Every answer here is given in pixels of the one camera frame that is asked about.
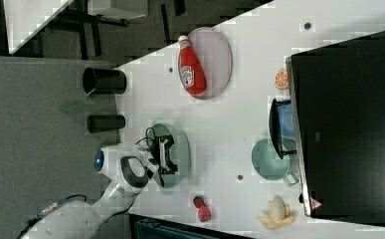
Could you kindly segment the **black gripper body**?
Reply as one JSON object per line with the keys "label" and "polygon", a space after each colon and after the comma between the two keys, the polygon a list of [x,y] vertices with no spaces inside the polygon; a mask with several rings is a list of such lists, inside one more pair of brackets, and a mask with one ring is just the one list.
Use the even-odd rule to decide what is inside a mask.
{"label": "black gripper body", "polygon": [[[160,139],[165,140],[165,156],[166,156],[167,166],[169,167],[168,170],[160,167],[161,165],[160,165],[159,145],[158,145],[158,142]],[[174,146],[174,138],[171,134],[163,135],[163,136],[155,136],[151,139],[150,150],[151,150],[151,154],[154,157],[154,160],[157,162],[159,175],[175,174],[178,171],[177,164],[171,158],[171,149],[173,146]]]}

